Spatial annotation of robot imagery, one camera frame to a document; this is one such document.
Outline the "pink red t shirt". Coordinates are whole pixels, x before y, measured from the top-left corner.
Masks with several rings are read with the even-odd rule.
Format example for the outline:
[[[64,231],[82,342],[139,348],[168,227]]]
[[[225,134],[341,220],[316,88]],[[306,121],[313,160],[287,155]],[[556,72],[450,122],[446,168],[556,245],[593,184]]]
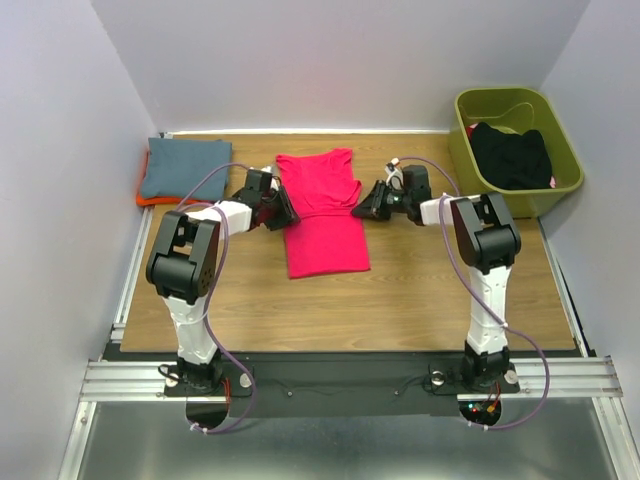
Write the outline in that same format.
[[[291,279],[370,269],[364,226],[351,214],[362,190],[352,157],[349,148],[276,157],[282,185],[299,216],[298,223],[284,230]]]

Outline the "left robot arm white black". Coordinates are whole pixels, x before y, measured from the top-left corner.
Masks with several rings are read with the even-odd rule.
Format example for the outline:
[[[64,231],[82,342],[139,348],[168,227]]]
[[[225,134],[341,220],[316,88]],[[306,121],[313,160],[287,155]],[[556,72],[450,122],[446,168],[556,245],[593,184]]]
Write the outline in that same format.
[[[231,198],[179,206],[162,217],[146,266],[146,279],[169,310],[178,341],[177,361],[162,367],[171,387],[215,392],[223,385],[221,347],[207,319],[209,302],[221,276],[230,237],[259,226],[281,230],[299,222],[274,169],[249,169]]]

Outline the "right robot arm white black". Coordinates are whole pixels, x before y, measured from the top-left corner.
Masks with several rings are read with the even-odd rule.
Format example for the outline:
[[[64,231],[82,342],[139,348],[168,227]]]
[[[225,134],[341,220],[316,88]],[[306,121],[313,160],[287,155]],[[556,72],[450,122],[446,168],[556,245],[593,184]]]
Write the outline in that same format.
[[[505,319],[507,284],[521,236],[502,195],[432,197],[428,171],[419,165],[385,167],[351,214],[387,221],[400,213],[418,226],[441,228],[456,274],[470,293],[471,319],[460,366],[463,384],[482,390],[510,369]]]

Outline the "folded blue grey t shirt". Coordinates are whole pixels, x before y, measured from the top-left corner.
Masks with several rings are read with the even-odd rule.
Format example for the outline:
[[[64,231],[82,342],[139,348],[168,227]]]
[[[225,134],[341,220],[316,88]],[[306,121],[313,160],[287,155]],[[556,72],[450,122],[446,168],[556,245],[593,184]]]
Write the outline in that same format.
[[[177,204],[207,174],[231,159],[232,144],[223,140],[149,138],[136,203]]]

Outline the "black t shirt in bin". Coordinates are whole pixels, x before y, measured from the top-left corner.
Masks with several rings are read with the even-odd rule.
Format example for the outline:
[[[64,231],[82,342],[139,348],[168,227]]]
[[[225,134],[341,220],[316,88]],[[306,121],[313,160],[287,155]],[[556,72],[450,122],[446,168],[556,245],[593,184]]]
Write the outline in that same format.
[[[466,128],[483,178],[503,190],[555,187],[550,157],[539,131],[504,133],[480,122]]]

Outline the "folded orange t shirt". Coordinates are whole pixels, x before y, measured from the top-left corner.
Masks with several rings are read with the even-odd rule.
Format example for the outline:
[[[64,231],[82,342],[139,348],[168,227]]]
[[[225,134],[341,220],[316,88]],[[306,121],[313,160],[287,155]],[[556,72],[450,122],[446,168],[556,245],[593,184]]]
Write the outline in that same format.
[[[161,156],[159,160],[153,160],[151,150],[148,150],[137,187],[136,203],[139,206],[177,204],[215,168],[213,160],[204,158],[174,161]]]

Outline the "olive green plastic bin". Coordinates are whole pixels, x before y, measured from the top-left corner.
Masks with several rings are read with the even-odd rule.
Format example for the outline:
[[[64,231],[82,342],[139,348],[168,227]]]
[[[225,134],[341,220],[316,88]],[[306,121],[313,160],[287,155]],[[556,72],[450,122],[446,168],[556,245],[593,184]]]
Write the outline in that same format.
[[[466,128],[485,122],[506,134],[541,133],[550,157],[553,188],[504,190],[486,180],[472,152]],[[468,89],[454,100],[449,152],[460,191],[465,195],[500,193],[515,218],[536,218],[549,212],[584,181],[582,166],[549,101],[525,87]]]

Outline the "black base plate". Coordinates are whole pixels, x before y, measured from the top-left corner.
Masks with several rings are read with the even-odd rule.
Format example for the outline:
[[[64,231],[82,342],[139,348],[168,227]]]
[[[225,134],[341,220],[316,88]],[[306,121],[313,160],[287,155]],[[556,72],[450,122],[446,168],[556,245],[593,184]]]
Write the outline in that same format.
[[[453,353],[251,353],[238,364],[215,356],[201,371],[162,364],[164,394],[186,402],[188,420],[224,427],[237,419],[431,415],[456,417],[498,394],[516,393],[503,374],[473,380]]]

